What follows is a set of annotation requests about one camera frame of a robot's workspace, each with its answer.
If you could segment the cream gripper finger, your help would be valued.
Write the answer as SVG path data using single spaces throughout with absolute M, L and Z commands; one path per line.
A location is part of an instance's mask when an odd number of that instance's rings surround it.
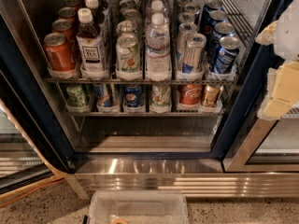
M 267 94 L 259 109 L 259 118 L 278 120 L 299 101 L 299 62 L 285 61 L 267 74 Z
M 274 43 L 274 34 L 277 28 L 277 21 L 271 22 L 267 25 L 255 38 L 255 42 L 260 45 L 271 45 Z

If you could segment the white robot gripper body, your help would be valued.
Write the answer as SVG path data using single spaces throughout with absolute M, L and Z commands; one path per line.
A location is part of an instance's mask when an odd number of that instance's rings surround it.
M 299 59 L 299 0 L 293 0 L 278 19 L 274 52 L 285 60 Z

